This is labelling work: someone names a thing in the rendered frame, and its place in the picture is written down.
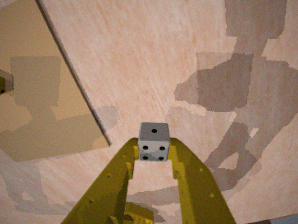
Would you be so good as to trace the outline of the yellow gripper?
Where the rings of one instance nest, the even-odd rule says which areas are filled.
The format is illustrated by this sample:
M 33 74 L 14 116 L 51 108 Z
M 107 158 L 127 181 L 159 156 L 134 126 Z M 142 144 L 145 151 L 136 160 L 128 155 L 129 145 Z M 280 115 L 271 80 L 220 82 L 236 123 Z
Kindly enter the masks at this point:
M 123 224 L 129 179 L 139 160 L 138 138 L 115 154 L 61 224 Z M 183 224 L 237 224 L 205 164 L 179 139 L 170 137 L 168 160 L 178 180 Z

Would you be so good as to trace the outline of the yellow die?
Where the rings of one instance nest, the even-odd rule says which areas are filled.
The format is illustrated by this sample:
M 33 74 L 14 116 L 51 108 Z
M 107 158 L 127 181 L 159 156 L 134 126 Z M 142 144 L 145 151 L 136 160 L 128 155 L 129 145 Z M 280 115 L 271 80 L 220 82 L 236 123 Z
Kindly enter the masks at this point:
M 0 77 L 0 95 L 5 93 L 5 79 Z

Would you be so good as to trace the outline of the tan square mat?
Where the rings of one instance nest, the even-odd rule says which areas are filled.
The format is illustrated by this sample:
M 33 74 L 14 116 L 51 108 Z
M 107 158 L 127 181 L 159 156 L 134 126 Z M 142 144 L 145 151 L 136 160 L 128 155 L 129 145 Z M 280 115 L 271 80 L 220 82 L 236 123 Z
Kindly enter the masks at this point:
M 0 8 L 0 148 L 16 163 L 110 147 L 39 0 Z

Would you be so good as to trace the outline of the white die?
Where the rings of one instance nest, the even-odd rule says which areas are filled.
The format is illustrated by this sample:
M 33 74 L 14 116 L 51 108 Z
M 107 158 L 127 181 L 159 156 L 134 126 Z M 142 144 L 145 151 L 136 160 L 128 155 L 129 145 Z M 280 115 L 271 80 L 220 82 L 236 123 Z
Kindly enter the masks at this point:
M 167 123 L 140 123 L 138 149 L 140 161 L 166 162 L 170 147 Z

